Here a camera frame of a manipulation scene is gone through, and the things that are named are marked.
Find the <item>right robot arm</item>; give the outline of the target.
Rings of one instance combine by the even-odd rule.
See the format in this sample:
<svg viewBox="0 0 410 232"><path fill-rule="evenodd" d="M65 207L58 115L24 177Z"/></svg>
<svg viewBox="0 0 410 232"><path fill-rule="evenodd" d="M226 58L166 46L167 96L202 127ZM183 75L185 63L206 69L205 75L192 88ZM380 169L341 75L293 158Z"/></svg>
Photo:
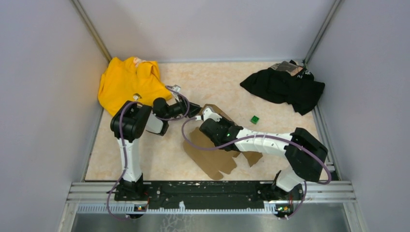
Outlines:
<svg viewBox="0 0 410 232"><path fill-rule="evenodd" d="M285 199L297 185L308 181L328 184L331 174L325 165L328 149L306 129L274 134L249 130L221 118L206 119L199 127L216 149L258 152L284 158L288 167L274 179L273 195Z"/></svg>

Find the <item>brown cardboard box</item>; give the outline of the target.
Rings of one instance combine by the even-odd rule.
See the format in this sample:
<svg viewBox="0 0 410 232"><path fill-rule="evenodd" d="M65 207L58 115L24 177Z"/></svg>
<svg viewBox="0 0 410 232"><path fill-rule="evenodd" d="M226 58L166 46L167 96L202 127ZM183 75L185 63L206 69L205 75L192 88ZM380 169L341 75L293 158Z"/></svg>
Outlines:
<svg viewBox="0 0 410 232"><path fill-rule="evenodd" d="M205 104L199 113L202 113L206 107L211 107L214 112L232 121L226 113L214 104ZM199 147L215 147L211 140L199 131L198 127L193 129L187 137L192 143L194 143L194 145ZM231 172L237 167L234 158L238 157L240 154L246 158L247 161L245 166L247 168L255 165L263 157L262 153L258 152L241 153L238 151L225 151L223 149L199 150L190 145L187 141L184 141L182 146L186 154L211 180L222 180L224 174L231 174Z"/></svg>

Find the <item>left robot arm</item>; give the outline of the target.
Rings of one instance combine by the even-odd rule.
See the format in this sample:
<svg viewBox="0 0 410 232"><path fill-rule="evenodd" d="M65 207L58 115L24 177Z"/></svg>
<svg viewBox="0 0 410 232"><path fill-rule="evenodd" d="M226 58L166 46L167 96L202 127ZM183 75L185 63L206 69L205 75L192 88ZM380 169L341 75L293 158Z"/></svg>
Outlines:
<svg viewBox="0 0 410 232"><path fill-rule="evenodd" d="M144 196L143 173L140 166L139 139L143 132L164 136L170 121L191 118L198 114L201 106L178 97L169 105L164 98L157 98L153 106L127 101L115 114L110 129L117 138L124 167L118 191L124 191L133 200Z"/></svg>

